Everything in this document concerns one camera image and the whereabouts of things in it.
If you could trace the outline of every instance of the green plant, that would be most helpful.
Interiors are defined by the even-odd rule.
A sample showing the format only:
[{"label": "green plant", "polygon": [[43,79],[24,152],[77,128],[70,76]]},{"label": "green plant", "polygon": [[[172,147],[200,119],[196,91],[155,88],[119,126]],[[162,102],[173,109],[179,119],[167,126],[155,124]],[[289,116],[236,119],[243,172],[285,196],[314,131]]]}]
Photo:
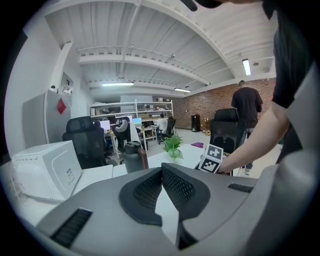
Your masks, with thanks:
[{"label": "green plant", "polygon": [[163,150],[169,154],[172,160],[176,160],[177,158],[184,159],[182,152],[178,149],[181,143],[183,143],[181,137],[178,134],[174,134],[171,138],[167,138],[164,141]]}]

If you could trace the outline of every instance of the gray water bottle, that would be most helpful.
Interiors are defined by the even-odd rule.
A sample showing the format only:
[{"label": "gray water bottle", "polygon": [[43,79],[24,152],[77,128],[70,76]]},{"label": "gray water bottle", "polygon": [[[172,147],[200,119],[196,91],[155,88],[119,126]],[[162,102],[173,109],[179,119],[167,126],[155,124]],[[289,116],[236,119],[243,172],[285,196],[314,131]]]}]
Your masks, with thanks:
[{"label": "gray water bottle", "polygon": [[123,159],[128,174],[149,169],[147,153],[139,141],[130,141],[124,146]]}]

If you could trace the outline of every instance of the mesh chair back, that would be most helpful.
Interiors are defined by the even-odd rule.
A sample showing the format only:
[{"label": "mesh chair back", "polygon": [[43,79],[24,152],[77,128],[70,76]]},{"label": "mesh chair back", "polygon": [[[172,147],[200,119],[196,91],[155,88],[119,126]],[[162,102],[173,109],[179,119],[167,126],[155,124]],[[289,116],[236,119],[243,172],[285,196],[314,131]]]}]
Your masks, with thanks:
[{"label": "mesh chair back", "polygon": [[88,141],[88,156],[89,158],[98,159],[104,158],[104,137],[105,131],[101,127],[97,127],[94,131],[85,133]]},{"label": "mesh chair back", "polygon": [[104,129],[96,128],[90,116],[70,119],[63,141],[72,141],[82,169],[106,165],[104,157]]},{"label": "mesh chair back", "polygon": [[220,109],[210,123],[210,144],[231,154],[240,145],[246,122],[240,120],[237,109]]}]

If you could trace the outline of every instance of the brick wall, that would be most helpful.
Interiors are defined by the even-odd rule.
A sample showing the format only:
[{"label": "brick wall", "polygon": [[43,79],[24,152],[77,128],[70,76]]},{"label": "brick wall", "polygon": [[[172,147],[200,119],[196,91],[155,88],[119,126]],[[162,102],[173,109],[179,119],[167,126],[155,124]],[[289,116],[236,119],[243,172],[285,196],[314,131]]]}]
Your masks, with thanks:
[{"label": "brick wall", "polygon": [[[262,112],[258,113],[258,118],[260,118],[270,106],[276,81],[274,78],[261,79],[249,81],[247,84],[259,92],[263,101]],[[173,115],[176,119],[175,127],[191,129],[191,115],[199,114],[201,124],[203,124],[204,118],[210,120],[214,118],[216,110],[232,108],[232,96],[237,89],[237,84],[231,84],[185,98],[172,98]]]}]

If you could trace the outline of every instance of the white device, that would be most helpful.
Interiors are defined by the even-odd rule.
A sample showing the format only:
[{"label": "white device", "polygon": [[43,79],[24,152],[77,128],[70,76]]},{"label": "white device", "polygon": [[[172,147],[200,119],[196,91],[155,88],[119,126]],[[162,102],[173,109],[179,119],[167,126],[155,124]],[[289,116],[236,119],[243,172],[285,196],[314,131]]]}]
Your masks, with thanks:
[{"label": "white device", "polygon": [[69,198],[82,173],[71,140],[30,147],[12,163],[21,191],[48,200]]},{"label": "white device", "polygon": [[224,149],[215,145],[208,144],[200,161],[199,170],[215,174],[224,157]]}]

